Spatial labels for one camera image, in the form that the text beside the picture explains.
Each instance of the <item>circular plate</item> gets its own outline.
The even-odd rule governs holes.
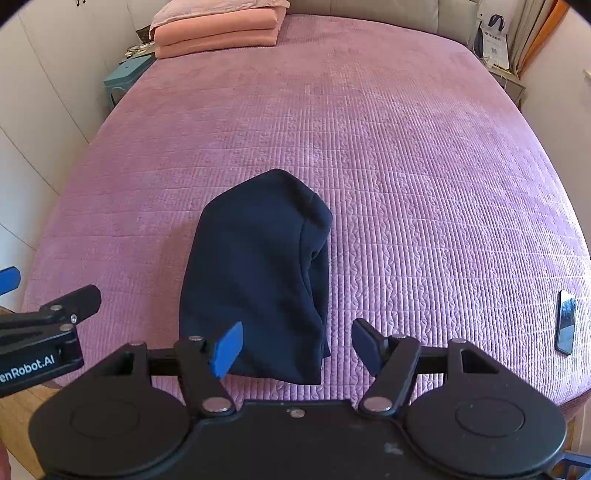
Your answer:
[[[552,462],[566,434],[554,404],[524,382],[466,377],[410,405],[405,427],[425,455],[445,470],[479,477],[526,475]]]
[[[42,405],[29,434],[45,469],[104,477],[160,462],[188,430],[189,415],[173,396],[144,381],[101,377],[71,385]]]

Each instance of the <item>mattress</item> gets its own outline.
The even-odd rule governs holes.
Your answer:
[[[558,404],[591,387],[589,253],[540,143],[465,47],[368,21],[289,15],[276,47],[156,61],[60,197],[25,308],[96,284],[86,367],[132,340],[171,347],[200,212],[272,168],[334,215],[332,355],[320,385],[228,377],[238,401],[359,400],[357,317],[424,345],[466,338]],[[568,357],[553,348],[562,288],[578,302]]]

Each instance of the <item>pink bedspread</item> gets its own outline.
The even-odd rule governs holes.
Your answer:
[[[374,22],[288,15],[276,47],[156,61],[74,172],[25,307],[96,284],[87,366],[131,340],[172,346],[204,205],[276,167],[335,216],[332,356],[322,385],[229,378],[236,397],[357,400],[356,317],[425,345],[467,338],[557,403],[591,387],[591,262],[540,143],[463,46]],[[571,357],[553,347],[561,288],[578,298]]]

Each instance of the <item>navy hoodie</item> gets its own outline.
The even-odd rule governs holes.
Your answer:
[[[332,214],[306,185],[270,170],[203,209],[180,299],[180,337],[216,339],[240,320],[230,373],[320,383]]]

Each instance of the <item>teal nightstand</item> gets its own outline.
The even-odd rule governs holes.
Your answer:
[[[154,61],[153,55],[127,60],[104,79],[107,102],[111,110]]]

